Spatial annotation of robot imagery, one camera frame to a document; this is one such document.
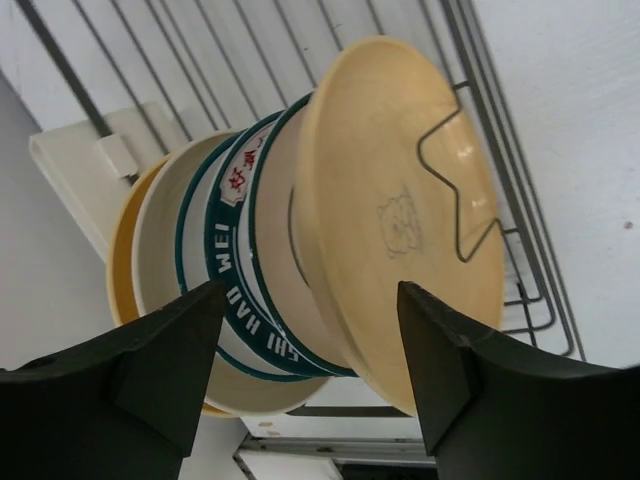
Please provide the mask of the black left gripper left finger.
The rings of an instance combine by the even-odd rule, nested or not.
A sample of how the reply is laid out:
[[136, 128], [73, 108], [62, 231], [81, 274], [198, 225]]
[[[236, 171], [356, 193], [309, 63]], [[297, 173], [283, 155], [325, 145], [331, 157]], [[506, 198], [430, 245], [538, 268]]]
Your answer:
[[207, 281], [139, 319], [1, 372], [4, 479], [176, 479], [227, 301]]

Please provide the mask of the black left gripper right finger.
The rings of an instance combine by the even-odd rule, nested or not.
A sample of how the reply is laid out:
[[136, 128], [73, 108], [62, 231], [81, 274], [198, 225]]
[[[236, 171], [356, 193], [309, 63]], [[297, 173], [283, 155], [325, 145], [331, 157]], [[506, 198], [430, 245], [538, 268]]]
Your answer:
[[442, 479], [635, 479], [639, 370], [515, 340], [419, 285], [398, 286], [426, 452]]

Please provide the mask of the white plate green rim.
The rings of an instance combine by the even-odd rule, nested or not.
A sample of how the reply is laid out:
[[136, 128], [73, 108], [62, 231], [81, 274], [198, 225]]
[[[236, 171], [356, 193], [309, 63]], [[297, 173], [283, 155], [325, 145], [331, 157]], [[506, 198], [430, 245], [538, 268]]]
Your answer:
[[298, 136], [310, 99], [306, 94], [285, 109], [263, 144], [249, 193], [248, 240], [257, 285], [278, 333], [323, 376], [354, 377], [318, 311], [292, 226]]

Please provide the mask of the tan plastic plate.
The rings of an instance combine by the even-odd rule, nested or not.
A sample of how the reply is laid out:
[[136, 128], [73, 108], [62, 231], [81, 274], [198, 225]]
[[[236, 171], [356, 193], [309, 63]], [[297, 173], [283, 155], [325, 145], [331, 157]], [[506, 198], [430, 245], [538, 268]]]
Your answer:
[[330, 66], [303, 115], [293, 211], [331, 337], [382, 399], [414, 415], [399, 283], [498, 327], [505, 281], [489, 162], [454, 92], [416, 48], [370, 37]]

